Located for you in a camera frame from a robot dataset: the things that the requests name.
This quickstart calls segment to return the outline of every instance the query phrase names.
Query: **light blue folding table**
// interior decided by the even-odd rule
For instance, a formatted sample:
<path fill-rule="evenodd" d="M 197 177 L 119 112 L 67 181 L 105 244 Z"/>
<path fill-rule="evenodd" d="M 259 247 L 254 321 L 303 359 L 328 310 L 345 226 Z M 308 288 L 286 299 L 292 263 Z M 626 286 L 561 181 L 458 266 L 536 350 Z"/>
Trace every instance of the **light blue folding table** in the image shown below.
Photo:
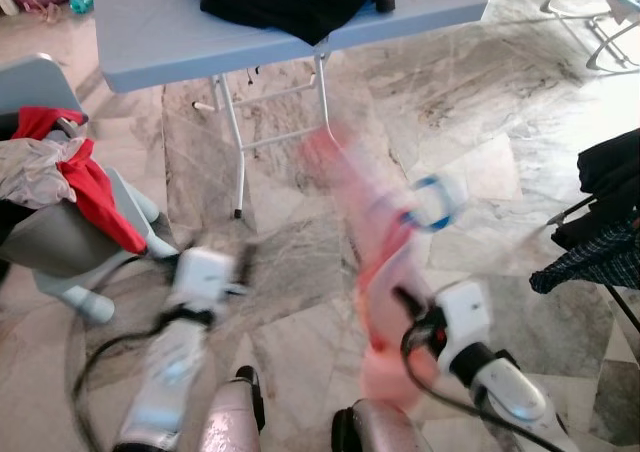
<path fill-rule="evenodd" d="M 366 5 L 345 26 L 315 47 L 277 29 L 255 29 L 226 22 L 200 11 L 200 0 L 95 0 L 100 66 L 109 87 L 129 92 L 170 82 L 211 77 L 215 102 L 219 87 L 223 107 L 195 102 L 200 110 L 227 112 L 238 153 L 235 217 L 242 213 L 244 152 L 300 136 L 290 132 L 244 144 L 225 73 L 302 57 L 314 57 L 316 73 L 308 85 L 260 99 L 316 88 L 328 126 L 323 67 L 332 51 L 418 34 L 480 20 L 488 0 L 396 0 L 396 10 L 379 14 Z"/>

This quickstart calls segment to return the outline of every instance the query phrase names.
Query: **chair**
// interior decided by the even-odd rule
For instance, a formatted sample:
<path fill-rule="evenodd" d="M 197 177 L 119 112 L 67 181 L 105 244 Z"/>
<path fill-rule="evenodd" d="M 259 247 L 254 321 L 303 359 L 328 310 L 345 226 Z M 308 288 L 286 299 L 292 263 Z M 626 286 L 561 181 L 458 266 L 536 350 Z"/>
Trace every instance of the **chair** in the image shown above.
<path fill-rule="evenodd" d="M 39 54 L 0 65 L 0 114 L 26 105 L 82 111 L 60 67 Z M 158 238 L 150 224 L 160 211 L 114 169 L 107 168 L 118 211 L 145 238 L 148 254 L 177 253 Z M 95 323 L 114 314 L 112 300 L 91 292 L 88 284 L 115 270 L 133 254 L 121 249 L 65 201 L 36 211 L 20 222 L 0 245 L 0 259 L 32 268 L 38 289 Z"/>
<path fill-rule="evenodd" d="M 629 57 L 617 44 L 616 40 L 626 33 L 632 31 L 636 27 L 640 26 L 640 2 L 636 0 L 607 0 L 610 4 L 615 3 L 615 9 L 618 12 L 614 12 L 613 6 L 609 6 L 609 10 L 594 12 L 594 13 L 570 13 L 563 11 L 553 4 L 553 0 L 545 0 L 540 5 L 540 11 L 545 14 L 553 14 L 557 20 L 560 21 L 562 26 L 571 34 L 571 36 L 580 44 L 580 46 L 589 54 L 586 67 L 590 70 L 610 72 L 613 74 L 631 74 L 640 71 L 640 64 L 635 62 L 635 58 Z M 613 35 L 609 35 L 605 29 L 600 26 L 600 23 L 608 18 L 614 18 L 621 11 L 624 10 L 624 15 L 629 22 L 618 30 Z M 583 20 L 585 25 L 596 36 L 600 45 L 591 50 L 589 46 L 571 29 L 569 20 Z M 616 66 L 603 66 L 599 63 L 600 54 L 603 51 L 607 51 L 611 57 L 615 60 Z"/>

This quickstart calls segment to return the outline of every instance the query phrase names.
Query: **table leg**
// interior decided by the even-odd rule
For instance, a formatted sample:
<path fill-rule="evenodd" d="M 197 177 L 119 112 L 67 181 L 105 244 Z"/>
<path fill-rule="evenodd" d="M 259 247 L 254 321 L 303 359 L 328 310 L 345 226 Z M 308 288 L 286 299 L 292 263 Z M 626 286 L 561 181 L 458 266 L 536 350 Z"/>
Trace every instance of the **table leg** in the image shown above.
<path fill-rule="evenodd" d="M 596 22 L 595 17 L 591 20 L 591 24 L 593 29 L 598 28 L 598 24 Z M 627 32 L 629 32 L 631 29 L 638 27 L 638 25 L 640 25 L 640 20 L 632 23 L 628 27 L 625 27 L 624 29 L 618 31 L 612 36 L 607 35 L 604 31 L 602 31 L 602 29 L 600 29 L 603 35 L 606 37 L 606 39 L 600 44 L 600 47 L 596 49 L 596 51 L 591 55 L 591 57 L 589 57 L 589 60 L 587 61 L 587 68 L 591 70 L 604 70 L 606 72 L 613 72 L 613 73 L 638 72 L 640 65 L 636 64 L 633 60 L 631 60 L 629 56 L 627 56 L 627 54 L 625 54 L 622 50 L 620 50 L 620 48 L 613 42 L 621 35 L 624 35 Z M 598 56 L 600 55 L 600 52 L 602 52 L 604 49 L 607 49 L 607 51 L 616 59 L 621 70 L 619 71 L 609 70 L 609 69 L 600 67 L 598 65 Z M 631 64 L 634 67 L 627 68 L 626 67 L 627 64 Z"/>
<path fill-rule="evenodd" d="M 233 217 L 239 219 L 242 217 L 242 198 L 244 195 L 244 150 L 242 137 L 240 136 L 240 129 L 238 128 L 238 121 L 236 120 L 236 113 L 233 110 L 233 100 L 231 99 L 231 93 L 229 92 L 229 85 L 227 84 L 227 77 L 225 74 L 220 74 L 219 83 L 224 108 L 227 113 L 227 119 L 229 120 L 229 128 L 231 129 L 233 141 L 236 144 L 238 152 L 238 162 L 236 165 L 236 209 L 233 212 Z"/>
<path fill-rule="evenodd" d="M 218 102 L 218 84 L 219 80 L 217 77 L 211 77 L 211 95 L 213 96 L 213 108 L 216 109 L 216 112 L 220 110 L 220 103 Z"/>
<path fill-rule="evenodd" d="M 322 108 L 322 123 L 329 127 L 329 107 L 327 106 L 327 89 L 324 82 L 324 56 L 317 54 L 313 57 L 316 63 L 316 82 L 318 85 L 318 95 L 320 97 L 320 107 Z"/>

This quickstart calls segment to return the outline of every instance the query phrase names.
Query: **blue ring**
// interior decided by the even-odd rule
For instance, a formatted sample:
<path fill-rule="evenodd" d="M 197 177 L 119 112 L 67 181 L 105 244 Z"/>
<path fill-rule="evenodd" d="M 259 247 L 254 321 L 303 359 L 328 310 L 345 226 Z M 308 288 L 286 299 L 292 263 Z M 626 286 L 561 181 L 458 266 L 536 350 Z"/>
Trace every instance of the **blue ring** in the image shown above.
<path fill-rule="evenodd" d="M 412 185 L 412 189 L 414 190 L 424 189 L 425 187 L 436 188 L 445 206 L 447 214 L 442 219 L 436 220 L 431 224 L 423 224 L 420 222 L 420 219 L 414 211 L 408 211 L 402 214 L 400 220 L 403 222 L 409 222 L 413 227 L 424 232 L 437 232 L 444 229 L 452 222 L 453 217 L 455 216 L 455 204 L 453 203 L 453 200 L 451 200 L 451 196 L 447 193 L 447 189 L 442 185 L 442 182 L 437 175 L 429 175 L 416 181 Z"/>

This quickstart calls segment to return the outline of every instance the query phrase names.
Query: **white fabric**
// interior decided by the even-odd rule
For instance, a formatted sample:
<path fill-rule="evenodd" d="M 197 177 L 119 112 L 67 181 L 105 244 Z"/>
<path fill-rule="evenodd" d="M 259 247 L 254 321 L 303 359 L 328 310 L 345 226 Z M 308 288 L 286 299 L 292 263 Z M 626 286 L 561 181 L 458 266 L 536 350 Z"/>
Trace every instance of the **white fabric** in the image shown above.
<path fill-rule="evenodd" d="M 0 199 L 41 209 L 76 194 L 56 168 L 73 157 L 83 138 L 59 143 L 52 140 L 15 139 L 0 142 Z"/>

